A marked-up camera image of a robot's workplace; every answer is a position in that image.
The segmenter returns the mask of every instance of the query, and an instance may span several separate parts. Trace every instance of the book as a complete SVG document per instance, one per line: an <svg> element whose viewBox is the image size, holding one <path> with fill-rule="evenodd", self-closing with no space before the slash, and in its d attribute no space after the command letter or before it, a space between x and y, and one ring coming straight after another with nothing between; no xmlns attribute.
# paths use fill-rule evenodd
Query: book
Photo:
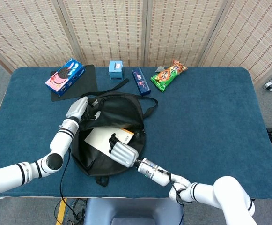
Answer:
<svg viewBox="0 0 272 225"><path fill-rule="evenodd" d="M124 144L128 144L134 135L134 133L123 128L93 128L90 134L85 138L85 142L110 157L109 150L111 147L109 139L113 133L115 133L116 138Z"/></svg>

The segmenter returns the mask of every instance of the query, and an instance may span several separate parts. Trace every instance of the woven screen panel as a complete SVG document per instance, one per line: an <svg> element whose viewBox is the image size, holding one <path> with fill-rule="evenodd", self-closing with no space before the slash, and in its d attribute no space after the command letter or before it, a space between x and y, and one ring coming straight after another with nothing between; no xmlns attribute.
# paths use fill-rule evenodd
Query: woven screen panel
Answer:
<svg viewBox="0 0 272 225"><path fill-rule="evenodd" d="M53 4L0 1L0 53L19 67L59 67L74 58Z"/></svg>
<svg viewBox="0 0 272 225"><path fill-rule="evenodd" d="M123 60L140 66L142 49L141 0L63 0L87 64L109 66Z"/></svg>
<svg viewBox="0 0 272 225"><path fill-rule="evenodd" d="M154 0L147 66L197 66L223 0Z"/></svg>
<svg viewBox="0 0 272 225"><path fill-rule="evenodd" d="M234 0L202 66L241 66L255 82L272 67L272 0Z"/></svg>

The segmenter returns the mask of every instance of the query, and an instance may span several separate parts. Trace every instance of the green snack bag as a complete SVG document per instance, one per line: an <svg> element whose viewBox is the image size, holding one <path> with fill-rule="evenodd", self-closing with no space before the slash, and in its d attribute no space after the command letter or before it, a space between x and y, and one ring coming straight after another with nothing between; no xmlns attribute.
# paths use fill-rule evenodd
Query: green snack bag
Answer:
<svg viewBox="0 0 272 225"><path fill-rule="evenodd" d="M172 66L164 71L158 73L157 75L150 78L152 83L160 89L162 92L165 91L166 87L176 78L181 72L187 70L188 68L183 66L179 61L173 60Z"/></svg>

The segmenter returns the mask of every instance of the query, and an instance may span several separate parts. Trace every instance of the blue table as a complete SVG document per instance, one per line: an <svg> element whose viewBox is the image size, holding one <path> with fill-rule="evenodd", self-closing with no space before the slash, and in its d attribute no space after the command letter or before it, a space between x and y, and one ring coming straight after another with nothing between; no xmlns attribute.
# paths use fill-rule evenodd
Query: blue table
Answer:
<svg viewBox="0 0 272 225"><path fill-rule="evenodd" d="M138 94L132 68L130 82L119 91ZM45 86L55 68L23 67L14 71L0 109L0 168L46 155L49 144L76 99L52 102ZM272 146L266 133L249 73L240 67L192 67L161 93L149 78L155 68L143 68L158 99L156 111L145 120L147 142L142 157L191 182L213 184L234 176L254 198L272 198ZM96 68L99 90L118 84L108 69ZM150 102L143 102L143 108ZM59 196L64 167L49 177L0 196ZM72 160L64 177L68 197L167 197L161 187L135 169L110 177L107 187L95 183Z"/></svg>

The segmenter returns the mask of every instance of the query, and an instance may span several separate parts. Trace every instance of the floor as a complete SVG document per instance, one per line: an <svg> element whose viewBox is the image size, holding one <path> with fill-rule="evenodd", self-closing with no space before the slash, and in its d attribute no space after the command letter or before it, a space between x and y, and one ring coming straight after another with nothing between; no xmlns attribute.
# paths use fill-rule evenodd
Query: floor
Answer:
<svg viewBox="0 0 272 225"><path fill-rule="evenodd" d="M7 89L10 75L0 67L0 103ZM272 92L256 90L266 126L272 127ZM59 198L5 198L0 200L0 225L56 224L54 209ZM272 225L272 199L256 199L254 219L259 225ZM65 221L73 219L71 212ZM222 210L197 202L185 205L185 224L224 225Z"/></svg>

